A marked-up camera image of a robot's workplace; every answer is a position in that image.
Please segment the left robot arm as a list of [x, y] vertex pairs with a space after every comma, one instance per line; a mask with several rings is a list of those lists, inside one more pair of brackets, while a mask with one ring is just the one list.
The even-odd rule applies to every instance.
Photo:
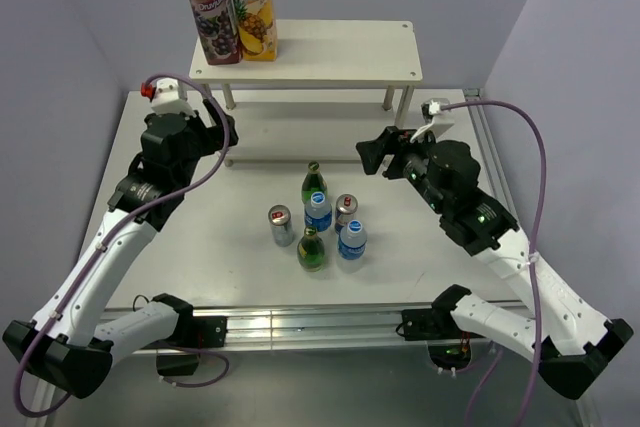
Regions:
[[107, 301], [133, 262], [198, 187], [199, 160], [238, 142], [233, 119], [217, 101], [203, 105], [212, 117], [205, 126], [198, 113], [149, 114], [142, 150], [109, 199], [108, 210], [90, 246], [71, 273], [30, 321], [12, 321], [2, 340], [19, 363], [13, 386], [21, 401], [21, 378], [34, 375], [67, 396], [83, 399], [104, 382], [111, 368], [155, 342], [191, 349], [196, 343], [193, 307], [159, 294], [143, 308], [103, 324]]

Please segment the Pocari water bottle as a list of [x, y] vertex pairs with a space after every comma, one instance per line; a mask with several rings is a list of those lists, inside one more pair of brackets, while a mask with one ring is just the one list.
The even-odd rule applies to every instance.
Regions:
[[332, 207], [322, 191], [313, 192], [304, 208], [306, 226], [313, 226], [318, 233], [327, 231], [332, 225]]
[[337, 263], [346, 273], [362, 267], [367, 245], [367, 232], [359, 220], [351, 220], [340, 231], [337, 244]]

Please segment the green glass bottle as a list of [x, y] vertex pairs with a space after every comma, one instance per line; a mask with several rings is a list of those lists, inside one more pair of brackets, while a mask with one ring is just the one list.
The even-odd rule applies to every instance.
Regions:
[[306, 226], [297, 244], [297, 258], [300, 266], [309, 272], [320, 270], [325, 260], [325, 247], [314, 226]]
[[308, 164], [308, 171], [301, 187], [302, 203], [306, 204], [313, 193], [327, 193], [327, 184], [320, 172], [320, 164], [317, 161], [311, 161]]

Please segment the Red Bull can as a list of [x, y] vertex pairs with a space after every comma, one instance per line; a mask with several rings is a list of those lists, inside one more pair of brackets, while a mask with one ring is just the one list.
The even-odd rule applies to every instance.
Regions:
[[342, 194], [337, 198], [334, 210], [334, 228], [337, 234], [355, 219], [357, 210], [358, 201], [354, 195]]

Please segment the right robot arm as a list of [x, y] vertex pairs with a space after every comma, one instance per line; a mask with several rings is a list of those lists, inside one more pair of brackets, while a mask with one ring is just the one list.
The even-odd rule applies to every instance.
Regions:
[[523, 317], [454, 284], [427, 309], [402, 313], [408, 341], [452, 337], [467, 332], [490, 339], [537, 367], [544, 382], [577, 400], [631, 339], [622, 319], [609, 319], [584, 301], [540, 256], [516, 219], [478, 186], [480, 164], [460, 141], [438, 141], [427, 133], [387, 127], [356, 150], [363, 170], [405, 179], [439, 217], [446, 236], [505, 282], [530, 310]]

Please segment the silver energy can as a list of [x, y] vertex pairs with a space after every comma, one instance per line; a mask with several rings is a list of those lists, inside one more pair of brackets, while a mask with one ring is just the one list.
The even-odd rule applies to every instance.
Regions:
[[295, 238], [289, 208], [282, 204], [272, 206], [268, 220], [274, 242], [280, 247], [289, 246]]

